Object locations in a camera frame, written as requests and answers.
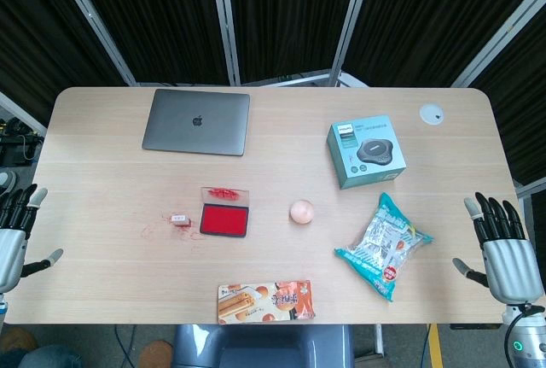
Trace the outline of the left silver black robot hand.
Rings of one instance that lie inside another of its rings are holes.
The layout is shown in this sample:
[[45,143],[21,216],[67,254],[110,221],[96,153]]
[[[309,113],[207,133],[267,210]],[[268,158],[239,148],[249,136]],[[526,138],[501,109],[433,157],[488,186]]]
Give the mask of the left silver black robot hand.
[[25,263],[32,228],[47,194],[46,188],[31,184],[1,195],[1,295],[15,288],[22,278],[52,267],[64,253],[58,248],[41,261]]

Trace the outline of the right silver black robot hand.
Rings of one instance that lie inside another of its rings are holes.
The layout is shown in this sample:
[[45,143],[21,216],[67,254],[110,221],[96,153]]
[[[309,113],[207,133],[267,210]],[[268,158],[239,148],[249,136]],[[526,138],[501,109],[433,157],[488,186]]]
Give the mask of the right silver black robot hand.
[[537,257],[515,207],[479,192],[465,198],[464,205],[473,221],[485,270],[477,272],[458,258],[452,260],[455,268],[505,305],[533,303],[543,297]]

